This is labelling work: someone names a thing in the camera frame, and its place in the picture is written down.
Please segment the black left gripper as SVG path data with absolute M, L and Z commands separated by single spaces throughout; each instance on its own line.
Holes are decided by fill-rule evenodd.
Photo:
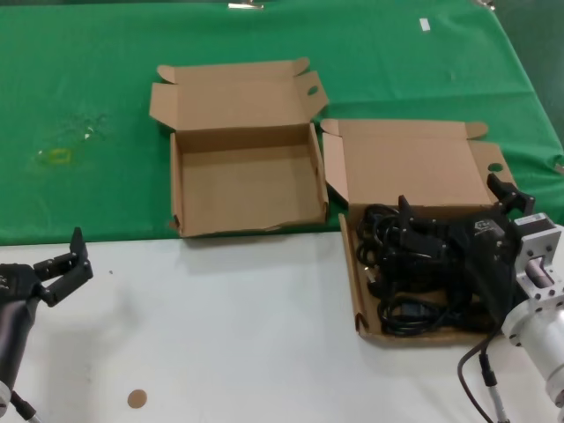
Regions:
M 17 380 L 39 300 L 52 308 L 92 278 L 80 227 L 73 231 L 69 253 L 35 265 L 1 265 L 1 382 Z

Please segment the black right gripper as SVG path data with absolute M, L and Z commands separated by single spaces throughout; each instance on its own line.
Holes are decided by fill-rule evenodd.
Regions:
M 487 176 L 487 187 L 496 198 L 493 207 L 502 215 L 518 210 L 533 214 L 536 199 L 503 182 L 496 174 Z M 404 196 L 398 198 L 399 244 L 409 252 L 444 258 L 447 225 L 421 218 Z M 495 320 L 503 320 L 515 306 L 515 257 L 506 233 L 494 219 L 460 219 L 449 225 L 449 245 L 460 257 L 465 280 Z

